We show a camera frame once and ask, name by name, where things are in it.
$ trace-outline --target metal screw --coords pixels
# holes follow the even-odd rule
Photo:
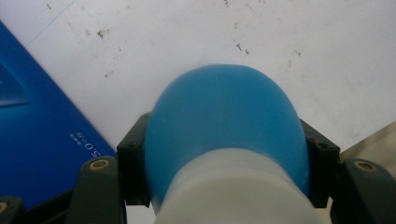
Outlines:
[[[103,159],[93,161],[90,165],[90,169],[91,170],[102,170],[102,169],[106,168],[109,164],[110,164],[110,161],[103,160]]]
[[[7,210],[7,203],[6,202],[0,202],[0,215],[4,213],[4,211]]]
[[[378,171],[375,165],[366,161],[355,161],[355,166],[367,173],[374,173]]]

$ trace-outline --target white table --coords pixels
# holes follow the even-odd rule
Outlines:
[[[0,0],[0,19],[114,148],[207,63],[251,66],[346,150],[396,120],[396,2]],[[152,223],[129,209],[130,223]]]

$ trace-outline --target white plastic part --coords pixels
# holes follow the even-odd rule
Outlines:
[[[217,149],[175,176],[156,224],[322,223],[283,169],[261,154]]]

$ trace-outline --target blue box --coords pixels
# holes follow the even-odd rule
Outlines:
[[[85,161],[114,153],[0,22],[0,196],[31,208],[72,189]]]

